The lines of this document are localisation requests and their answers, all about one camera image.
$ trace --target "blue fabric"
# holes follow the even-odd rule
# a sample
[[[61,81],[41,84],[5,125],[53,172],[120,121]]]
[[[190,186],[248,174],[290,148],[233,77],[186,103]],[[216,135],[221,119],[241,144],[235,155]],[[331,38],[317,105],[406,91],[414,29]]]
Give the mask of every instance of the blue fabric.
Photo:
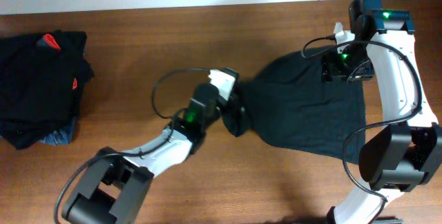
[[[60,130],[53,131],[43,139],[40,139],[39,142],[50,145],[70,144],[74,134],[76,119],[76,117],[73,117],[69,125],[61,128]]]

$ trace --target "green led light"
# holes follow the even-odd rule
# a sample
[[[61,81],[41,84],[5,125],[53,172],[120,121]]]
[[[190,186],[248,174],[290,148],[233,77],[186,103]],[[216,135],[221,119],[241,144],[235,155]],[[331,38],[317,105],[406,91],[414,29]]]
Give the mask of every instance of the green led light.
[[[195,120],[195,116],[196,116],[196,112],[190,112],[189,114],[187,114],[186,116],[186,121],[188,123],[192,123]]]

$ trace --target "stack of folded clothes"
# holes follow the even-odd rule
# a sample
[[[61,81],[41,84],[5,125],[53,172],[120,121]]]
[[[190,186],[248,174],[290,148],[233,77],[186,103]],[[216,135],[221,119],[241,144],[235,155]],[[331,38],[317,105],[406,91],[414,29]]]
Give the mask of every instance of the stack of folded clothes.
[[[0,39],[0,136],[17,149],[70,143],[93,77],[85,45],[86,33],[59,30]]]

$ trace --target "wire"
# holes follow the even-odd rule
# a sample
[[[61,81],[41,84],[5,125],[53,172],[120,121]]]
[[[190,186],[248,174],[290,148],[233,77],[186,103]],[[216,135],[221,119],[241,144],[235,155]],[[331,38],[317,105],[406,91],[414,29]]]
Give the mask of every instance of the wire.
[[[329,35],[329,36],[326,36],[326,37],[318,37],[318,38],[315,38],[315,39],[313,39],[313,40],[310,40],[309,42],[307,42],[307,43],[304,45],[304,47],[302,47],[302,50],[301,50],[301,55],[302,55],[302,57],[306,58],[305,55],[304,55],[304,52],[305,52],[305,49],[306,49],[306,47],[307,47],[308,45],[310,45],[311,43],[314,43],[315,41],[320,41],[320,40],[332,40],[332,41],[334,41],[334,40],[336,40],[336,38],[335,38],[334,35]]]
[[[368,59],[367,61],[365,61],[365,62],[359,64],[359,66],[357,66],[357,67],[353,70],[353,72],[351,72],[350,75],[347,77],[347,83],[350,82],[350,79],[353,81],[353,79],[352,79],[353,74],[354,74],[354,73],[355,73],[355,72],[356,72],[361,66],[364,66],[364,65],[366,65],[366,64],[369,63],[369,62],[370,62],[370,60]]]
[[[82,166],[80,166],[80,168],[77,169],[77,171],[69,178],[69,180],[66,182],[66,184],[64,185],[63,189],[60,192],[60,195],[58,196],[57,201],[55,202],[55,207],[54,207],[54,222],[56,224],[60,224],[60,221],[58,219],[58,211],[60,208],[60,204],[61,204],[61,200],[63,199],[66,191],[68,190],[68,188],[70,187],[70,185],[72,184],[72,182],[76,179],[76,177],[78,177],[78,175],[85,170],[87,167],[95,164],[96,162],[98,162],[99,160],[103,159],[103,158],[110,158],[110,157],[141,157],[141,156],[145,156],[149,153],[154,152],[155,150],[157,150],[158,148],[160,148],[163,144],[167,143],[172,135],[173,135],[173,131],[175,128],[175,121],[178,119],[178,116],[185,111],[186,109],[180,109],[179,111],[177,111],[173,116],[169,117],[170,119],[172,119],[171,121],[171,132],[167,135],[167,137],[164,139],[164,141],[157,145],[156,147],[153,147],[152,149],[148,150],[148,151],[143,151],[143,152],[139,152],[139,153],[129,153],[129,152],[115,152],[115,153],[109,153],[109,154],[104,154],[104,155],[100,155],[100,156],[95,156],[94,158],[91,158],[89,160],[87,160]]]
[[[177,70],[171,71],[170,73],[168,73],[168,74],[166,74],[165,76],[161,77],[161,78],[158,80],[158,82],[155,84],[155,86],[153,86],[153,88],[152,88],[151,102],[152,102],[152,109],[153,109],[153,111],[154,111],[154,112],[155,112],[160,118],[163,118],[163,119],[171,118],[171,116],[164,116],[164,115],[162,115],[162,114],[158,111],[158,109],[157,109],[157,107],[156,107],[156,105],[155,105],[155,93],[156,93],[158,87],[161,85],[161,83],[162,83],[163,81],[165,81],[167,78],[169,78],[169,77],[172,76],[172,75],[176,75],[176,74],[178,74],[178,73],[186,73],[186,72],[208,72],[208,73],[210,73],[210,70],[211,70],[210,68],[183,68],[183,69],[177,69]]]
[[[304,56],[304,51],[305,51],[306,47],[308,46],[308,44],[310,44],[310,43],[312,43],[312,42],[314,42],[314,41],[313,41],[313,40],[312,40],[312,41],[309,41],[309,42],[308,42],[306,45],[304,45],[304,47],[302,48],[302,50],[301,50],[301,55],[302,55],[304,58],[307,58],[307,57]],[[347,166],[347,159],[346,159],[347,147],[348,147],[348,145],[349,145],[349,143],[350,143],[350,140],[351,140],[351,139],[352,139],[357,133],[359,133],[359,132],[361,132],[361,131],[365,131],[365,130],[368,130],[368,129],[371,129],[371,128],[374,128],[374,127],[381,127],[381,126],[384,126],[384,125],[387,125],[387,124],[397,124],[397,123],[400,123],[400,122],[407,121],[407,120],[413,118],[414,116],[416,116],[416,115],[419,113],[419,111],[422,110],[422,85],[421,85],[421,81],[419,80],[419,77],[418,77],[418,75],[417,75],[416,69],[413,67],[413,65],[412,65],[412,63],[409,61],[408,57],[407,57],[406,55],[404,55],[401,51],[399,51],[397,48],[395,48],[395,47],[393,47],[393,46],[390,46],[390,45],[388,45],[388,44],[384,44],[384,43],[378,42],[378,41],[361,41],[361,40],[356,40],[356,41],[346,41],[346,42],[343,42],[343,43],[341,43],[341,44],[337,44],[337,45],[335,45],[335,46],[332,46],[332,47],[326,48],[326,49],[324,49],[323,51],[321,51],[321,52],[319,52],[319,53],[316,53],[316,54],[314,54],[314,55],[311,55],[311,56],[308,57],[308,58],[317,57],[317,56],[319,56],[319,55],[324,55],[324,54],[326,54],[326,53],[332,51],[332,50],[335,49],[335,48],[339,48],[339,47],[346,46],[346,45],[350,45],[350,44],[372,44],[372,45],[376,45],[376,46],[381,46],[381,47],[387,48],[387,49],[389,49],[389,50],[395,52],[395,53],[399,56],[399,59],[402,60],[403,62],[405,62],[405,65],[406,65],[406,66],[408,67],[408,69],[410,70],[410,72],[411,72],[411,74],[412,74],[412,77],[413,77],[414,86],[416,87],[416,91],[417,91],[417,105],[416,105],[416,107],[415,107],[414,109],[411,110],[411,113],[410,113],[408,116],[405,116],[405,117],[402,117],[402,118],[398,118],[398,119],[395,119],[395,120],[387,120],[387,121],[377,122],[377,123],[373,123],[373,124],[368,124],[368,125],[366,125],[365,127],[362,127],[362,128],[360,128],[360,129],[358,129],[358,130],[355,130],[353,133],[351,133],[350,135],[348,135],[348,136],[345,138],[345,140],[344,140],[344,143],[343,143],[343,166],[344,166],[345,173],[347,174],[347,176],[350,178],[350,180],[351,180],[351,181],[352,181],[352,182],[353,182],[353,183],[354,183],[359,189],[361,189],[361,190],[364,191],[365,193],[368,193],[368,194],[372,194],[372,195],[378,196],[378,197],[380,197],[380,198],[382,199],[381,207],[379,208],[379,210],[377,211],[377,213],[375,214],[375,216],[373,217],[373,219],[369,222],[369,223],[373,223],[373,222],[378,218],[378,216],[381,214],[381,212],[383,211],[383,209],[384,209],[384,207],[385,207],[385,204],[388,202],[388,199],[387,199],[384,195],[382,195],[382,194],[380,194],[380,193],[378,193],[378,192],[375,192],[375,191],[373,191],[373,190],[370,190],[370,189],[364,187],[363,185],[361,185],[361,184],[360,184],[360,183],[359,183],[359,182],[353,177],[352,173],[350,172],[350,170],[349,170],[349,168],[348,168],[348,166]]]

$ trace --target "black cloth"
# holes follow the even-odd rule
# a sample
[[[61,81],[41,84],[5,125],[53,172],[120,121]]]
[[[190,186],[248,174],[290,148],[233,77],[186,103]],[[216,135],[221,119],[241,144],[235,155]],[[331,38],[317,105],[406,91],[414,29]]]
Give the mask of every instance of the black cloth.
[[[37,46],[44,34],[0,39],[0,136],[17,149],[70,124],[93,77],[85,32],[52,32],[61,50]]]
[[[234,136],[252,128],[272,146],[342,158],[343,140],[365,126],[363,88],[360,82],[321,82],[321,73],[320,59],[300,52],[273,61],[253,80],[237,84],[239,103],[223,113],[224,124]],[[358,163],[364,144],[360,132],[348,146],[348,162]]]

